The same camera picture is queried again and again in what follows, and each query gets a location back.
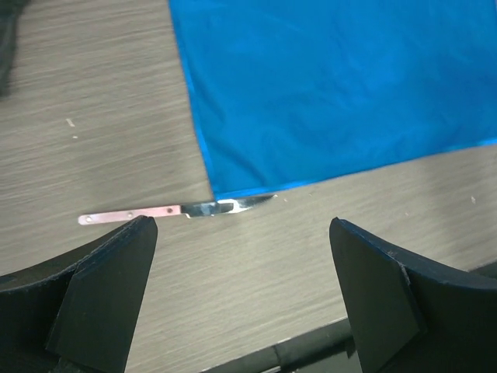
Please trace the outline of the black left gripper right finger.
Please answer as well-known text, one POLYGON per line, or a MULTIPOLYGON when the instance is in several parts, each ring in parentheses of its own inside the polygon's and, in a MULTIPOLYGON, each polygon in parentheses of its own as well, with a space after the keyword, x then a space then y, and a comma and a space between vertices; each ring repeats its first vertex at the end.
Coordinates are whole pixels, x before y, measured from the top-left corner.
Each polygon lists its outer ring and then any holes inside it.
POLYGON ((496 265, 458 270, 335 218, 329 239, 365 372, 494 372, 496 265))

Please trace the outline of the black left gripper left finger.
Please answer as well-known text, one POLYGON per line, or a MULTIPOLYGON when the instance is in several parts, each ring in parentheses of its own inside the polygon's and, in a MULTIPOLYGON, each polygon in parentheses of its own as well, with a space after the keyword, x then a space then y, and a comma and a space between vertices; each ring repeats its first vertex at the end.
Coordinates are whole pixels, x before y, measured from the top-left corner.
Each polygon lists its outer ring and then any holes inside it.
POLYGON ((123 372, 158 228, 139 217, 1 277, 3 372, 123 372))

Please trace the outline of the pink handled steel knife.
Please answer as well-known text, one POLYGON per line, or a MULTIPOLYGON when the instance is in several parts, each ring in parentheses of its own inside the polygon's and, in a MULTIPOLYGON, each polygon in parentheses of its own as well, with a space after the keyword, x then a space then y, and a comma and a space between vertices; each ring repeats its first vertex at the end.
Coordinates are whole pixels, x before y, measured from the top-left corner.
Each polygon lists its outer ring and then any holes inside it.
POLYGON ((213 217, 221 214, 237 214, 251 210, 260 204, 274 199, 275 197, 276 195, 262 195, 217 201, 166 205, 161 207, 146 207, 134 210, 83 214, 78 217, 78 223, 80 225, 101 225, 120 221, 130 221, 139 216, 166 218, 184 215, 187 218, 201 218, 213 217))

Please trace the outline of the blue satin napkin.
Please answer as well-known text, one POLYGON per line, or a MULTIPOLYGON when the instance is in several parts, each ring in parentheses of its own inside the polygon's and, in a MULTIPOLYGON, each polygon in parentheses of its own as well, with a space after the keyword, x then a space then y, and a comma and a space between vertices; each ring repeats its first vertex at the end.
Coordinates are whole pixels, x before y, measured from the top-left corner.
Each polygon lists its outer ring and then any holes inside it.
POLYGON ((172 1, 218 199, 496 142, 496 4, 172 1))

